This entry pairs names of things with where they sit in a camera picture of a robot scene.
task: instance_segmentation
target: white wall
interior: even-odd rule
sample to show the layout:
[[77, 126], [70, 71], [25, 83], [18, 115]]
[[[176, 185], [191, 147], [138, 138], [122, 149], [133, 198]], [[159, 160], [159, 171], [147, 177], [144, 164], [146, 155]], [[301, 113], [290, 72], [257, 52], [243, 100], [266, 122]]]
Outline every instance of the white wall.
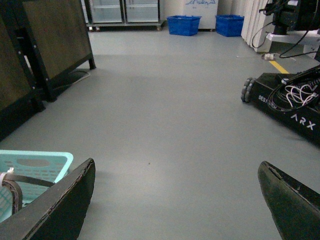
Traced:
[[182, 15], [184, 0], [164, 0], [164, 16]]
[[[244, 15], [246, 0], [218, 0], [218, 15]], [[164, 16], [182, 15], [184, 0], [164, 0]]]

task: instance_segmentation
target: white chest freezer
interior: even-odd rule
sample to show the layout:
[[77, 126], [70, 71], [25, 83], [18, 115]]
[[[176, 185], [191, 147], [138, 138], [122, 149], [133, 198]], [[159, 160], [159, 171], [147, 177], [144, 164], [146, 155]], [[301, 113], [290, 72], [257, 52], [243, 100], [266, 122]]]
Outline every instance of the white chest freezer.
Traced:
[[218, 0], [184, 0], [183, 14], [202, 16], [199, 29], [216, 29]]

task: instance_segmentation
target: black platform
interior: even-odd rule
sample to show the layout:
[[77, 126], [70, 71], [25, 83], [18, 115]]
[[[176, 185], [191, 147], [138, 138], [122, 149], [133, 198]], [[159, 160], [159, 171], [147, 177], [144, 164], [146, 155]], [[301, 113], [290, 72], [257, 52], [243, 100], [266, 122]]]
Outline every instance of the black platform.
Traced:
[[292, 76], [294, 74], [263, 73], [250, 90], [250, 102], [277, 121], [320, 144], [320, 110], [317, 107], [306, 106], [290, 112], [274, 111], [268, 107], [270, 93], [280, 84], [281, 79]]

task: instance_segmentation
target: omni wheel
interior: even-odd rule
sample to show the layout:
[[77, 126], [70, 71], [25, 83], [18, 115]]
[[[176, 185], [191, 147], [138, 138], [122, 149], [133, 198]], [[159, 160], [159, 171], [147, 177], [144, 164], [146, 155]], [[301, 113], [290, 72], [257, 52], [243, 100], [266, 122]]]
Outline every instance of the omni wheel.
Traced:
[[250, 103], [251, 100], [251, 90], [256, 82], [256, 78], [249, 77], [243, 86], [241, 91], [241, 100], [244, 103]]

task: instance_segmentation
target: blue plastic basket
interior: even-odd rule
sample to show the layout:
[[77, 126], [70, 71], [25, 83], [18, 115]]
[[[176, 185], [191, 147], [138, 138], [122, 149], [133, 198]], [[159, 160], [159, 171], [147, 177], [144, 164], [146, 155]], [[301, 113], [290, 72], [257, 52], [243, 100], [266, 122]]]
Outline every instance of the blue plastic basket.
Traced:
[[[14, 168], [14, 173], [57, 183], [69, 172], [74, 157], [68, 152], [0, 150], [0, 173]], [[23, 206], [31, 203], [48, 187], [18, 182], [22, 190]], [[11, 216], [12, 195], [0, 190], [0, 222]]]
[[239, 15], [216, 16], [216, 32], [226, 37], [241, 36], [245, 17]]
[[192, 36], [198, 33], [201, 16], [168, 16], [169, 33]]

